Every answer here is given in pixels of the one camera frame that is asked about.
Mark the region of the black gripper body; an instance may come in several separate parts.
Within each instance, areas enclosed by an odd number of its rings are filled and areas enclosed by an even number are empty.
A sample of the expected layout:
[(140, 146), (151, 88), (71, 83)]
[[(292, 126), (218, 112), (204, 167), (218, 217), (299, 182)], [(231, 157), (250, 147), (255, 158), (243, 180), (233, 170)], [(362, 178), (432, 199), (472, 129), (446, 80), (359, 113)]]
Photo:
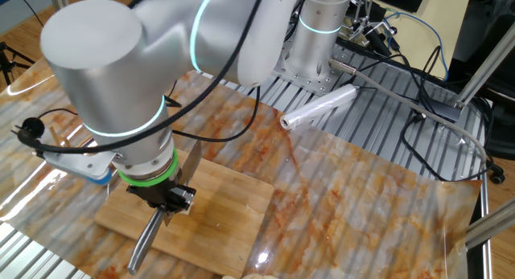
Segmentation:
[(183, 197), (172, 191), (177, 186), (178, 184), (176, 182), (165, 179), (151, 187), (129, 186), (128, 192), (145, 200), (151, 207), (158, 207), (161, 205), (166, 205), (168, 207), (182, 207)]

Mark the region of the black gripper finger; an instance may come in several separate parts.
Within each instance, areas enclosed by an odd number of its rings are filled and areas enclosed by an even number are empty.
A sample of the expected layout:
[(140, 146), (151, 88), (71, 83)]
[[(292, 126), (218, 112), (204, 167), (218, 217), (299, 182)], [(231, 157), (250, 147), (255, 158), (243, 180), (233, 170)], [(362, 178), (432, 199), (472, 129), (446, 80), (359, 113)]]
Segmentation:
[(196, 189), (177, 186), (168, 192), (167, 209), (172, 213), (188, 213), (193, 205)]
[(126, 192), (138, 197), (138, 199), (150, 208), (160, 206), (159, 190), (155, 187), (136, 187), (129, 185)]

